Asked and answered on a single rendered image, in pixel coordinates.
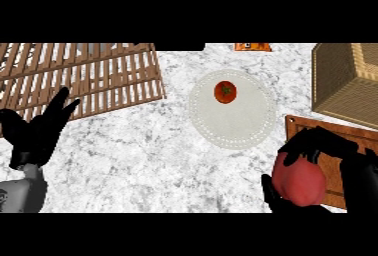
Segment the red bell pepper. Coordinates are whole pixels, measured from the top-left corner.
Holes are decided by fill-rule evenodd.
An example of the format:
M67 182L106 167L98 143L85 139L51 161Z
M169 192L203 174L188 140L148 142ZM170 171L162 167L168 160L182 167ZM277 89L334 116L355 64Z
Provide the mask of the red bell pepper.
M318 164L300 157L284 165L289 153L278 154L272 172L274 187L283 198L297 206L308 207L323 203L327 191L327 178Z

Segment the orange box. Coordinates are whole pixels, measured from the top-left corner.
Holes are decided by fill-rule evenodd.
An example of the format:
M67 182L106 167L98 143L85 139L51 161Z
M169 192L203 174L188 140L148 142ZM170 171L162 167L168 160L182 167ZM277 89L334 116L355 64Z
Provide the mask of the orange box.
M235 43L235 51L266 51L272 52L269 43Z

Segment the red tomato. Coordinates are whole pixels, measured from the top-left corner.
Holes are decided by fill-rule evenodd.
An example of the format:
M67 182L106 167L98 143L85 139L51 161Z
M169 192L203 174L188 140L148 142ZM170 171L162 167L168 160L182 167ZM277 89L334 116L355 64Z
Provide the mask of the red tomato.
M237 99L237 86L231 81L221 81L215 87L216 100L230 104Z

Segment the wooden slatted crate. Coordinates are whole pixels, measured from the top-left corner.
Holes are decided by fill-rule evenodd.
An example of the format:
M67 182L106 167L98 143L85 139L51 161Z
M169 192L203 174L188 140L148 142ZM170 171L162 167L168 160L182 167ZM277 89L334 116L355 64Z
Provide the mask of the wooden slatted crate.
M0 109L30 120L63 88L80 105L72 118L166 98L151 43L0 43Z

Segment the tan wicker basket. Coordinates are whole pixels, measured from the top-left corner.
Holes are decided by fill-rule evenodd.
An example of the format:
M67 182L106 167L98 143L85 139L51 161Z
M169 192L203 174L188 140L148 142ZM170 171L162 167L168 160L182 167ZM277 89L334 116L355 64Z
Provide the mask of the tan wicker basket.
M312 111L378 130L378 43L318 43Z

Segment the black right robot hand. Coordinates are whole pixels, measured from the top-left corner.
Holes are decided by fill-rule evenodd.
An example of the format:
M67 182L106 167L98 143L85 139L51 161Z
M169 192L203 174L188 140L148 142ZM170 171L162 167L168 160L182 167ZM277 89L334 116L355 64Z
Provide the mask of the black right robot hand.
M359 145L323 127L305 128L278 150L287 152L284 165L290 166L300 157L318 164L321 154L340 158L339 171L343 179L343 191L348 212L378 214L378 155L367 148L358 152ZM272 174L262 175L265 202L275 214L330 214L320 204L300 207L280 195Z

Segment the white round placemat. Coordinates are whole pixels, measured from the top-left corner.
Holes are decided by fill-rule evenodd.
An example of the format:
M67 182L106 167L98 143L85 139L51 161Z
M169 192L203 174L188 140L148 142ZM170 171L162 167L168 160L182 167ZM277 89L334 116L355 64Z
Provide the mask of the white round placemat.
M230 103L216 99L215 89L228 81L237 87ZM209 73L190 94L190 117L200 134L219 147L243 150L268 138L277 121L271 90L249 73L227 69Z

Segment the black appliance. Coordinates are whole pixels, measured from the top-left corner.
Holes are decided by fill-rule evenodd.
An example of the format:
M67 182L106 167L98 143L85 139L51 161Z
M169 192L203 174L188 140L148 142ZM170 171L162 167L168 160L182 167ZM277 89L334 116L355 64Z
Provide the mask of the black appliance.
M154 43L157 51L203 51L206 43Z

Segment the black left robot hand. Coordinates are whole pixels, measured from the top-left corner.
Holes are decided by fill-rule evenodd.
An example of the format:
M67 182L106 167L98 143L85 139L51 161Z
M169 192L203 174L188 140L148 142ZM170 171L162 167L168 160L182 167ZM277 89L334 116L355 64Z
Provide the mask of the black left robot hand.
M64 87L54 97L46 111L27 122L11 109L0 109L4 137L12 144L10 167L18 169L27 164L42 167L51 160L63 129L80 100L64 106L70 90Z

